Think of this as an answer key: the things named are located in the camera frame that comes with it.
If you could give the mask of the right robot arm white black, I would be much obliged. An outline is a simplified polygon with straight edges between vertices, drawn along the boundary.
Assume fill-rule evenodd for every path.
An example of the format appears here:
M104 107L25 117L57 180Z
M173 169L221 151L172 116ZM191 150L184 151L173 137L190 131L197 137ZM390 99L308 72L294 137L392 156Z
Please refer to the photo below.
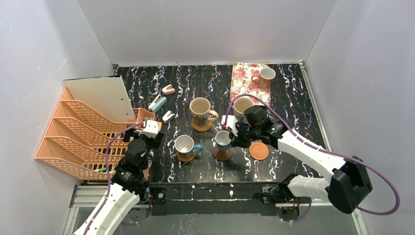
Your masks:
M233 147L246 148L253 141L290 154L321 174L321 178L307 178L290 174L278 186L262 193L276 202L309 197L329 201L339 211L351 214L372 191L372 184L363 161L350 160L326 153L321 146L290 131L282 121L272 121L264 108L254 105L245 111L247 123L233 115L223 116L221 123L231 134Z

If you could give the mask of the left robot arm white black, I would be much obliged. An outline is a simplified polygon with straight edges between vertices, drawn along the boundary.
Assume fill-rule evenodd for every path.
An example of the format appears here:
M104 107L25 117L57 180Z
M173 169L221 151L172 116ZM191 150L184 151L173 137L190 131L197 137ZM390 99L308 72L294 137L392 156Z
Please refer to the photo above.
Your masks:
M110 147L119 136L123 136L123 141L128 144L124 157L117 163L113 175L106 171L107 190L86 221L74 232L76 235L113 234L149 187L144 170L148 168L150 151L157 149L164 137L159 131L159 123L147 120L117 133L106 147L105 163L109 162Z

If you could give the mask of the woven rattan coaster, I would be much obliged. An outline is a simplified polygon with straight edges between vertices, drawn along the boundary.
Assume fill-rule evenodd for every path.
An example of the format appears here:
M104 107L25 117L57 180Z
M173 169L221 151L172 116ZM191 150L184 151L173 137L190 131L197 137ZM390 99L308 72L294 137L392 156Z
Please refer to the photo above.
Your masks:
M205 131L208 131L208 130L212 127L212 125L213 125L213 121L208 121L208 122L206 123L206 125L205 125L205 126L198 126L198 125L197 125L196 118L195 118L195 117L193 117L193 118L191 119L191 127L192 127L194 130L199 131L199 132L205 132Z

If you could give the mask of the small grey heart mug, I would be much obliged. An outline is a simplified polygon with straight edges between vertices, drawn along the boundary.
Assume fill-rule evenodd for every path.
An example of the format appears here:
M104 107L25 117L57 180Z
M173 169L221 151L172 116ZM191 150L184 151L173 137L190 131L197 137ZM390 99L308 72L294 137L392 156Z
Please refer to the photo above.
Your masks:
M226 130L219 131L214 138L215 147L220 151L226 151L231 148L231 141L230 133Z

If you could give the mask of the floral tray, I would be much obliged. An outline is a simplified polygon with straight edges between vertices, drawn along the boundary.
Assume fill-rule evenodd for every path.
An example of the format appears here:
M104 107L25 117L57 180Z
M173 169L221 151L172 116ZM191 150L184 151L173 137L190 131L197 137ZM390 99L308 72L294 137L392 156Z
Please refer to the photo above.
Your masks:
M259 75L261 69L268 67L268 65L258 63L234 63L231 75L230 101L241 94L251 94L270 105L270 88L260 89L258 84L252 81L253 75Z

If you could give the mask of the pink floral mug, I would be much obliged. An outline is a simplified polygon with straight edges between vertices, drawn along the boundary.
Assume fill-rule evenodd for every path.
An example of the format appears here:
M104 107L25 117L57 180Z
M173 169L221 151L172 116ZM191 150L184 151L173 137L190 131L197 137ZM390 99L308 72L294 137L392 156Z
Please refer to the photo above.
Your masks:
M270 87L276 76L276 72L272 68L262 68L258 74L251 76L251 81L254 82L260 89L266 90Z

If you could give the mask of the light wooden coaster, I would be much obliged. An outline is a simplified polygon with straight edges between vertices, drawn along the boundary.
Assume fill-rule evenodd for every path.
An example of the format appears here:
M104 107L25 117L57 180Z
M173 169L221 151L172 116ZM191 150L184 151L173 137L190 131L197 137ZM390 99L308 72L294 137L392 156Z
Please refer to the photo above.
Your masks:
M181 162L190 162L195 158L196 153L192 153L189 156L182 156L180 153L177 153L176 155Z
M254 142L249 147L249 154L253 159L262 161L268 157L269 149L267 145L262 142Z

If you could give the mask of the tall beige mug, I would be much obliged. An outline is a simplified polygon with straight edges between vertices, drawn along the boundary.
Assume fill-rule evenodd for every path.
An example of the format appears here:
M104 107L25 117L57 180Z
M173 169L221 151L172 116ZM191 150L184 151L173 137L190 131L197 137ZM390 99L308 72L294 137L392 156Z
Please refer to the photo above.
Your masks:
M252 106L254 106L254 102L249 97L244 96L236 99L233 103L233 115L237 121L248 124L244 112Z

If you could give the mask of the dark walnut wooden coaster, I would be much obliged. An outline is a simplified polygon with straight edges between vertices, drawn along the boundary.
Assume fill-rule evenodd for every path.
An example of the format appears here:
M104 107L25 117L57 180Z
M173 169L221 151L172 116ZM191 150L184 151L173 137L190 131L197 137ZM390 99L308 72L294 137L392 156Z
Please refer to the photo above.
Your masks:
M229 148L227 150L220 150L217 147L213 148L213 156L219 161L227 161L232 156L232 150Z

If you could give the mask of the blue mug white inside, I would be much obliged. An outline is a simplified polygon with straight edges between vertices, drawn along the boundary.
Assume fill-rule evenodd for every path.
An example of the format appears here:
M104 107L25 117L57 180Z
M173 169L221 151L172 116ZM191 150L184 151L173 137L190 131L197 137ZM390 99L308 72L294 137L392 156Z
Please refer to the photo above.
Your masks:
M200 144L195 144L191 136L181 135L176 138L174 147L179 156L189 159L193 154L203 151L204 147Z

